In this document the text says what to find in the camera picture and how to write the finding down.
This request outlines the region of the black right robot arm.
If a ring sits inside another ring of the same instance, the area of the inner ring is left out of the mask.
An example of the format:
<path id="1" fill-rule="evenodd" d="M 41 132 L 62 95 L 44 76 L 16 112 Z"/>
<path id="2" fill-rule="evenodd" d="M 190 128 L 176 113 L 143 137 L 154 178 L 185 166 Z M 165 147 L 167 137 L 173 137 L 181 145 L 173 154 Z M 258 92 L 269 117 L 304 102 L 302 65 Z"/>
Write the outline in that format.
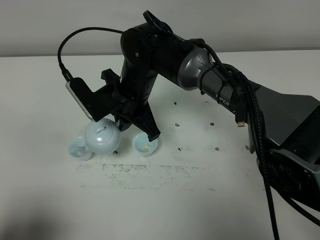
<path id="1" fill-rule="evenodd" d="M 136 125 L 151 139 L 159 130 L 148 97 L 155 79 L 163 76 L 186 91 L 200 90 L 248 126 L 249 150 L 258 152 L 261 172 L 283 197 L 314 210 L 320 208 L 320 102 L 308 95 L 282 94 L 248 80 L 222 63 L 201 38 L 185 40 L 151 12 L 146 22 L 124 31 L 121 75 L 104 70 L 101 78 L 113 87 L 113 111 L 120 129 Z"/>

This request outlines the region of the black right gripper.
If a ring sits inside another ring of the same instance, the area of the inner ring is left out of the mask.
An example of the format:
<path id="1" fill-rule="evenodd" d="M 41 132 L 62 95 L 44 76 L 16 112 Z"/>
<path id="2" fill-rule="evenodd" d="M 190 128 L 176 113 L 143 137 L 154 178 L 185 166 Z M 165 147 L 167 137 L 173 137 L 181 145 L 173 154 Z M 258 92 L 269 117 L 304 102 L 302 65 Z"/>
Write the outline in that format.
<path id="1" fill-rule="evenodd" d="M 147 134 L 149 140 L 160 136 L 148 99 L 157 78 L 154 70 L 145 66 L 136 66 L 124 60 L 121 75 L 110 68 L 102 71 L 101 79 L 112 86 L 112 100 L 117 103 L 112 113 L 121 132 L 132 124 Z"/>

